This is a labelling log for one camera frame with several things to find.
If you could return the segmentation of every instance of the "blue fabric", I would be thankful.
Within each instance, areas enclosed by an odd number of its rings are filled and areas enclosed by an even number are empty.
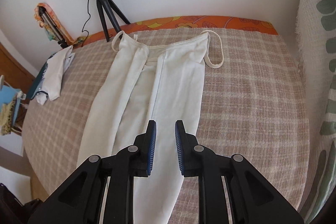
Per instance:
[[[27,92],[27,98],[33,100],[36,92],[39,91],[39,88],[42,87],[42,79],[45,71],[47,70],[47,62],[44,63],[43,67],[40,69],[39,74],[34,79],[30,89]]]
[[[10,86],[4,85],[2,89],[0,90],[0,108],[2,107],[2,104],[9,104],[13,100],[13,97],[16,95],[16,93],[18,93],[19,91],[20,89],[14,89],[14,88],[11,88]],[[12,125],[16,121],[17,113],[19,111],[20,101],[21,101],[20,99],[16,100]]]

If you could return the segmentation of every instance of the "plaid blanket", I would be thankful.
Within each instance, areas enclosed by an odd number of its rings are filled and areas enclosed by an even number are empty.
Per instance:
[[[149,46],[167,45],[200,34],[203,28],[136,32]],[[305,187],[309,131],[297,68],[278,35],[217,29],[224,64],[205,66],[198,142],[215,153],[244,155],[297,208]],[[219,41],[211,36],[209,57],[220,62]],[[98,41],[74,50],[63,76],[61,96],[45,105],[32,100],[22,137],[29,161],[48,193],[76,167],[91,104],[115,57]],[[197,223],[197,180],[184,180],[171,223]]]

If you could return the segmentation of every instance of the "white trousers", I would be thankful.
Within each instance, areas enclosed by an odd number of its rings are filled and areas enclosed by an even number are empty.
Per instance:
[[[132,145],[157,124],[154,163],[148,178],[134,178],[134,223],[166,224],[179,195],[175,122],[196,135],[208,58],[209,31],[168,46],[149,47],[125,33],[105,83],[90,110],[77,166],[90,155],[107,157]],[[119,37],[116,35],[112,48]]]

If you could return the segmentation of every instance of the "tripod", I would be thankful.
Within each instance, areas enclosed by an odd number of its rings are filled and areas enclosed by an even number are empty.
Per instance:
[[[109,32],[108,32],[106,21],[105,21],[105,16],[104,16],[103,9],[105,10],[109,20],[111,21],[111,23],[112,23],[112,25],[113,25],[113,27],[114,27],[114,29],[117,33],[120,32],[121,29],[120,29],[120,26],[117,22],[117,19],[116,19],[115,15],[113,14],[113,11],[115,11],[115,13],[126,24],[131,24],[112,0],[97,0],[97,9],[98,9],[100,21],[101,21],[101,24],[102,24],[107,42],[110,40],[110,37],[109,37]]]

